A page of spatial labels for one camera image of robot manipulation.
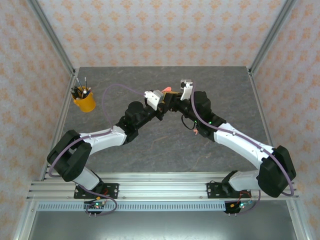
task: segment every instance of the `orange floral wallpaper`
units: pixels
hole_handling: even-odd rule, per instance
[[[26,0],[0,1],[0,239],[15,233],[49,151],[69,74]]]
[[[73,66],[250,66],[285,0],[39,0]]]
[[[297,1],[254,76],[275,145],[288,147],[320,236],[320,1]]]

